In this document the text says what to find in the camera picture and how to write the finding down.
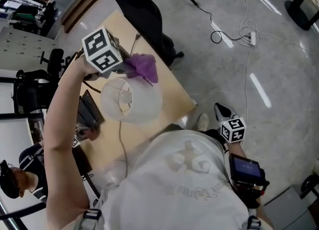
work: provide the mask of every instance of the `purple cloth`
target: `purple cloth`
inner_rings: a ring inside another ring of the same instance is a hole
[[[159,82],[156,70],[156,60],[153,55],[133,54],[124,63],[133,68],[131,71],[127,72],[128,78],[142,76],[144,79],[147,79],[152,83]]]

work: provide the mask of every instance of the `small screen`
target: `small screen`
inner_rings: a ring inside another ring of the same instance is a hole
[[[236,171],[260,177],[260,171],[257,164],[239,158],[234,158],[234,162]]]

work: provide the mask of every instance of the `pegboard wall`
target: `pegboard wall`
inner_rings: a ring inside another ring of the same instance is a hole
[[[0,69],[34,71],[46,70],[40,65],[41,54],[49,59],[52,49],[58,48],[55,40],[33,33],[3,27],[0,32]]]

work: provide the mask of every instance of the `polished floor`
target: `polished floor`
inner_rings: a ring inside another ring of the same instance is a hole
[[[197,113],[207,112],[210,127],[217,127],[213,105],[232,105],[246,118],[244,92],[247,70],[248,131],[244,151],[265,169],[270,186],[263,202],[310,175],[319,156],[319,29],[300,29],[285,10],[286,0],[247,0],[247,20],[258,30],[292,43],[261,35],[258,46],[243,47],[235,41],[210,40],[213,29],[209,15],[190,0],[153,0],[163,18],[164,33],[171,37],[183,59],[172,71],[198,101]],[[245,0],[196,0],[212,13],[215,26],[232,38],[239,36],[245,14]],[[96,29],[117,9],[114,0],[99,0],[69,34],[61,32],[59,45],[67,55],[81,46],[80,38]],[[314,14],[308,2],[302,5],[307,15]]]

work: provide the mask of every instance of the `person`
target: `person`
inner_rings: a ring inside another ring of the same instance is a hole
[[[105,188],[95,209],[72,158],[72,128],[83,78],[96,70],[82,56],[66,70],[44,126],[44,158],[51,229],[242,229],[249,212],[229,185],[224,153],[207,131],[203,114],[197,131],[160,134],[119,186]],[[230,153],[245,156],[239,143]],[[263,229],[272,229],[260,206]]]
[[[48,187],[44,170],[43,141],[25,149],[19,156],[19,167],[1,172],[0,187],[10,198],[23,197],[29,190],[46,203]]]

